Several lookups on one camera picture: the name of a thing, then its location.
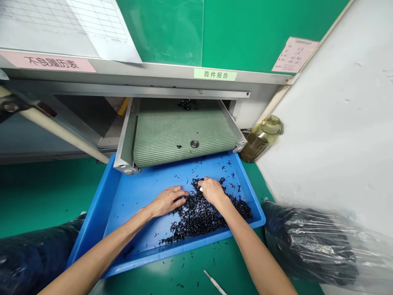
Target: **clear plastic bag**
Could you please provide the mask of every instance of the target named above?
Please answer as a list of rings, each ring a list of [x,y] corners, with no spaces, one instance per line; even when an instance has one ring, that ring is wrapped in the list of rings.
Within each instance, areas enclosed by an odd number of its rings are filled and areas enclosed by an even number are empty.
[[[37,294],[59,276],[85,217],[0,239],[0,294]]]
[[[264,201],[267,245],[289,277],[391,294],[393,242],[335,212]]]

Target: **glass bottle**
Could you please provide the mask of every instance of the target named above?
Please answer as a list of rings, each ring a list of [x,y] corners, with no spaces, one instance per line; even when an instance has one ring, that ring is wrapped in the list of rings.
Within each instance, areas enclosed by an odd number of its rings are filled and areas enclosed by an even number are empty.
[[[271,115],[251,129],[240,158],[248,163],[255,162],[283,133],[284,124],[277,116]]]

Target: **hand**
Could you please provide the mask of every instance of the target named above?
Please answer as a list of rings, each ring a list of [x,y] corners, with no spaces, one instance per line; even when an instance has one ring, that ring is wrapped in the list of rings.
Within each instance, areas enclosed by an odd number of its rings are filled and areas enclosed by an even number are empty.
[[[203,188],[203,196],[205,199],[216,208],[223,201],[229,200],[221,184],[217,180],[206,176],[205,180],[198,181],[198,185]]]
[[[147,206],[147,208],[151,210],[153,218],[159,217],[183,205],[187,199],[181,198],[176,202],[174,202],[174,200],[176,200],[178,197],[188,195],[190,194],[186,191],[183,191],[181,186],[173,186],[167,188],[165,191],[159,194],[158,197]]]

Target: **white wall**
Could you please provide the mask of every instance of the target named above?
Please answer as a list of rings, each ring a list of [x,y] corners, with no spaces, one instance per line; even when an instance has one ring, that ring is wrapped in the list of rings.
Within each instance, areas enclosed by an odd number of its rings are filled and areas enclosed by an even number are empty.
[[[355,0],[274,111],[285,133],[257,165],[276,201],[343,207],[393,236],[392,111],[393,1]]]

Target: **conveyor belt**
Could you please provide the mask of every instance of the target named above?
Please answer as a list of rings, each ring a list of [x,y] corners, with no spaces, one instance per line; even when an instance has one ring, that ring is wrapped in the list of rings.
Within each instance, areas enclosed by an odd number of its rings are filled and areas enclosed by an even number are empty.
[[[236,138],[215,100],[198,100],[192,110],[178,99],[142,98],[134,145],[139,168],[214,154],[236,147]],[[190,143],[197,140],[199,147]]]

